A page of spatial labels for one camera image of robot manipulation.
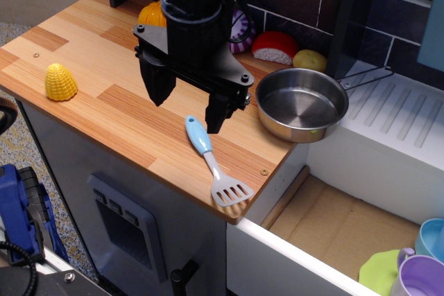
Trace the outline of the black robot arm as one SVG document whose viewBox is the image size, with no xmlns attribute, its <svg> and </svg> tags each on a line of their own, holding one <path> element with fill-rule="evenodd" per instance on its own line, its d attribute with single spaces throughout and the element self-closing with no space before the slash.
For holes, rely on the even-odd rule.
<svg viewBox="0 0 444 296">
<path fill-rule="evenodd" d="M 244 0 L 160 0 L 166 26 L 133 28 L 140 71 L 150 99 L 161 105 L 181 79 L 209 97 L 207 131 L 216 134 L 223 122 L 250 102 L 253 76 L 231 54 L 229 45 L 248 37 L 231 37 L 234 6 Z"/>
</svg>

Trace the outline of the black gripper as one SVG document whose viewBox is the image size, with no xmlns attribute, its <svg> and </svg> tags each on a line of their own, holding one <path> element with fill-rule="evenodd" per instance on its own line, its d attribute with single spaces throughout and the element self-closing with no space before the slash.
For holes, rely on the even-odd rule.
<svg viewBox="0 0 444 296">
<path fill-rule="evenodd" d="M 150 99 L 160 106 L 181 79 L 205 92 L 209 103 L 205 121 L 209 134 L 218 134 L 223 122 L 235 110 L 250 102 L 249 88 L 254 79 L 231 55 L 232 15 L 239 5 L 248 11 L 245 0 L 221 3 L 210 16 L 196 20 L 170 0 L 161 0 L 167 26 L 138 24 L 133 34 L 140 71 Z"/>
</svg>

